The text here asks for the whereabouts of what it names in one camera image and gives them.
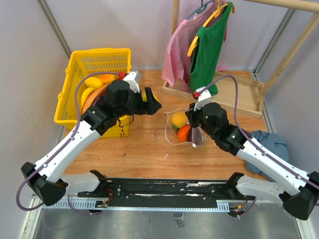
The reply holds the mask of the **pink orange peach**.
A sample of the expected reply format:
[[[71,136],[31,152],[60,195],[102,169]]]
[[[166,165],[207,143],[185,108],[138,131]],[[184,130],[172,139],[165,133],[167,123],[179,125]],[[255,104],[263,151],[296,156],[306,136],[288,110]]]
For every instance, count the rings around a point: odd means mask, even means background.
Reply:
[[[178,111],[171,115],[170,122],[175,125],[177,128],[182,128],[188,124],[188,118],[185,115],[185,112]]]

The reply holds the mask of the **small orange fruit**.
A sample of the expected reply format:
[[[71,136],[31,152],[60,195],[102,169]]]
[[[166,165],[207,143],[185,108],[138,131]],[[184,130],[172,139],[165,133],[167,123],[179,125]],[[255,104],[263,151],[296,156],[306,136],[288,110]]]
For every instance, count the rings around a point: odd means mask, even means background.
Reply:
[[[191,127],[189,125],[185,125],[178,129],[177,137],[181,142],[187,142],[188,133]]]

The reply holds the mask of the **clear zip top bag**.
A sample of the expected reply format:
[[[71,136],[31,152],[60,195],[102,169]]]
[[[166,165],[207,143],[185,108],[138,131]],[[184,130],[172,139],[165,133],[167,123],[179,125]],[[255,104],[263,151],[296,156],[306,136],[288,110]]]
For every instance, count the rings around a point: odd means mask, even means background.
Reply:
[[[186,116],[187,109],[180,108],[174,111],[165,112],[166,123],[164,136],[171,145],[190,145],[199,148],[207,142],[207,137],[199,127],[191,127]]]

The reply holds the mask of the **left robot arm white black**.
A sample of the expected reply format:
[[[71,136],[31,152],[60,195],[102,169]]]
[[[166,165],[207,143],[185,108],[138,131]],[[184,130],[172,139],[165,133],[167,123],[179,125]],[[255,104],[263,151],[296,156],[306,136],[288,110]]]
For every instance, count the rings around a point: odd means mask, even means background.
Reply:
[[[92,193],[96,197],[107,191],[103,175],[96,170],[79,175],[63,175],[69,164],[92,142],[100,138],[119,119],[129,115],[153,115],[161,104],[149,87],[147,100],[139,90],[133,91],[124,80],[115,80],[106,87],[95,105],[89,107],[76,126],[51,152],[35,164],[25,163],[21,171],[30,188],[51,206],[67,194]]]

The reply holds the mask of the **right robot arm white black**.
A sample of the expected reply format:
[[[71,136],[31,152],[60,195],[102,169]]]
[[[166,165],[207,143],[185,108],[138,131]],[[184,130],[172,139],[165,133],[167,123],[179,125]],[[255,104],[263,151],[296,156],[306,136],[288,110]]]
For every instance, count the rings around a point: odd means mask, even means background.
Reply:
[[[271,181],[234,173],[227,181],[231,199],[253,196],[277,203],[292,216],[307,220],[319,200],[319,174],[292,166],[262,146],[241,127],[228,121],[227,112],[217,103],[198,107],[192,103],[186,111],[191,127],[200,127],[223,151],[253,164]]]

